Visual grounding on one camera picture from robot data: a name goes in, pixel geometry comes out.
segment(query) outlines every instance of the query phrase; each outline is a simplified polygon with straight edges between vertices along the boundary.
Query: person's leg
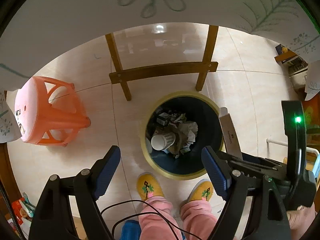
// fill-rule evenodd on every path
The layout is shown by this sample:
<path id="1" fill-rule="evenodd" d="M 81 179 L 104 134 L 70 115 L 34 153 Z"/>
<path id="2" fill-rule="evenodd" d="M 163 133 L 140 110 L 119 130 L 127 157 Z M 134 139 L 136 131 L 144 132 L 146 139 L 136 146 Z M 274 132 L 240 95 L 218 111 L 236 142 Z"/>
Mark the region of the person's leg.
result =
<path id="1" fill-rule="evenodd" d="M 137 191 L 141 199 L 156 208 L 165 218 L 176 226 L 177 222 L 170 215 L 172 204 L 164 198 L 162 189 L 152 174 L 142 174 L 137 181 Z M 153 208 L 143 204 L 142 212 L 156 212 Z M 140 240 L 176 240 L 173 232 L 164 219 L 156 214 L 139 216 L 141 227 Z M 172 226 L 179 240 L 182 240 L 180 230 Z"/>
<path id="2" fill-rule="evenodd" d="M 213 185 L 209 180 L 201 180 L 192 190 L 187 204 L 180 210 L 183 229 L 206 240 L 218 219 L 211 213 L 209 200 L 212 196 Z M 188 240 L 196 237 L 185 233 Z"/>

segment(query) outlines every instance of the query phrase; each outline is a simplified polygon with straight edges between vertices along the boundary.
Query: orange stool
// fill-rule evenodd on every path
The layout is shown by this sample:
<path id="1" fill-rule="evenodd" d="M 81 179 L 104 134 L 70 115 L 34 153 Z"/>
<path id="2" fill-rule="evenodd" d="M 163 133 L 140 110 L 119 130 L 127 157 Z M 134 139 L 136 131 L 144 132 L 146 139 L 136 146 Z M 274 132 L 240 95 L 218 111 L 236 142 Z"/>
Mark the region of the orange stool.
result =
<path id="1" fill-rule="evenodd" d="M 45 83 L 55 85 L 47 91 Z M 52 107 L 49 98 L 59 87 L 66 87 L 74 102 L 76 112 L 68 113 Z M 32 77 L 18 90 L 14 104 L 15 116 L 22 134 L 22 141 L 37 145 L 62 145 L 74 139 L 81 128 L 90 126 L 72 83 L 49 77 Z M 64 140 L 55 139 L 50 130 L 72 129 Z"/>

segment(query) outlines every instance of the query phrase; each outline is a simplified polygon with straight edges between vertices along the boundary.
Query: yellow shoe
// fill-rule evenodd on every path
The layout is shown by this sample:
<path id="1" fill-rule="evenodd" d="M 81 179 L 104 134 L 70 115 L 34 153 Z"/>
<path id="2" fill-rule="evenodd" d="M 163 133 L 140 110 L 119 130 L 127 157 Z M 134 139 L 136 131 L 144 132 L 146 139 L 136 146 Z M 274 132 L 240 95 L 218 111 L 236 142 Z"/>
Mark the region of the yellow shoe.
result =
<path id="1" fill-rule="evenodd" d="M 188 202 L 194 200 L 206 200 L 209 201 L 213 193 L 213 185 L 210 180 L 202 179 L 195 185 L 190 193 Z"/>
<path id="2" fill-rule="evenodd" d="M 154 196 L 164 197 L 159 182 L 151 173 L 140 175 L 137 181 L 137 191 L 143 201 Z"/>

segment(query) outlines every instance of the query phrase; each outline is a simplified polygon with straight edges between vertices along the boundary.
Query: pink pants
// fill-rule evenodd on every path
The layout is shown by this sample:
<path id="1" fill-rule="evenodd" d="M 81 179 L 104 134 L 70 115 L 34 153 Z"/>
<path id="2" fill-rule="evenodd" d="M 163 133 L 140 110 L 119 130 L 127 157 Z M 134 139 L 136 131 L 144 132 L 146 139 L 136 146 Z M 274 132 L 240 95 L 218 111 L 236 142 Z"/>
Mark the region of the pink pants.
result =
<path id="1" fill-rule="evenodd" d="M 170 222 L 178 226 L 177 222 L 170 215 L 172 204 L 164 197 L 155 196 L 148 198 L 146 202 L 156 208 Z M 154 209 L 143 204 L 142 212 L 155 212 Z M 201 239 L 207 239 L 217 223 L 218 219 L 211 213 L 211 205 L 205 200 L 195 200 L 185 204 L 181 208 L 181 219 L 183 229 L 199 236 Z M 140 240 L 176 240 L 174 234 L 164 219 L 155 214 L 139 216 L 141 227 Z M 173 227 L 179 240 L 182 240 L 181 231 Z M 196 237 L 185 233 L 188 240 L 198 240 Z"/>

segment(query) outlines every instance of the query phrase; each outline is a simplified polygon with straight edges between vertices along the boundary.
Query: screw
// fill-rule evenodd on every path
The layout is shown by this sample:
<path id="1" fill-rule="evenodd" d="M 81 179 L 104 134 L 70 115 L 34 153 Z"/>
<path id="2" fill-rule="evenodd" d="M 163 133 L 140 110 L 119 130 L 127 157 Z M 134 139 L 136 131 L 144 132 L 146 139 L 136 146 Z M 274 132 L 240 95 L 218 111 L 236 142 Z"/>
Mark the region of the screw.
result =
<path id="1" fill-rule="evenodd" d="M 83 169 L 81 171 L 81 175 L 85 176 L 85 175 L 88 175 L 90 173 L 90 170 L 89 169 Z"/>
<path id="2" fill-rule="evenodd" d="M 50 176 L 49 180 L 55 181 L 57 178 L 58 178 L 58 176 L 56 174 L 53 174 Z"/>
<path id="3" fill-rule="evenodd" d="M 272 181 L 272 178 L 270 178 L 268 175 L 264 175 L 264 179 L 265 179 L 267 182 L 271 182 L 271 181 Z"/>
<path id="4" fill-rule="evenodd" d="M 235 175 L 236 177 L 239 177 L 241 175 L 241 172 L 238 170 L 233 170 L 232 174 Z"/>

